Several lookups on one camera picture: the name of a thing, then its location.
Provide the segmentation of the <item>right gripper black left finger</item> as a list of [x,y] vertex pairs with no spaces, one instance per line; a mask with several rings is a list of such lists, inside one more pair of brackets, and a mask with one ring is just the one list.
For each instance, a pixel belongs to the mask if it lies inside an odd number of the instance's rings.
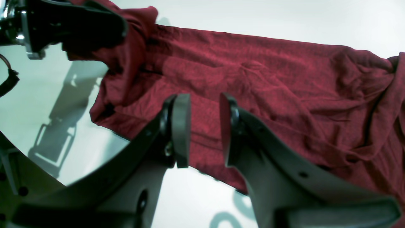
[[20,204],[13,225],[150,228],[166,171],[189,165],[190,123],[190,95],[171,95],[113,159],[61,190]]

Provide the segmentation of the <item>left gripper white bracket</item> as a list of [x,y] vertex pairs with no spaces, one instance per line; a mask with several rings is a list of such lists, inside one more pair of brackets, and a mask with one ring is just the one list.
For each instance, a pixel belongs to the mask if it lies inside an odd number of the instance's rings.
[[119,44],[127,35],[125,19],[91,0],[2,0],[1,46],[22,45],[30,60],[42,60],[48,45],[79,39],[98,46]]

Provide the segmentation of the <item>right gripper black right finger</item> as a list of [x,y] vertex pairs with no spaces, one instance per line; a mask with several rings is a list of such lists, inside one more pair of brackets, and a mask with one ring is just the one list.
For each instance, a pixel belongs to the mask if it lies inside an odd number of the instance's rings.
[[392,228],[399,221],[393,197],[305,160],[227,93],[220,120],[225,166],[243,176],[259,228]]

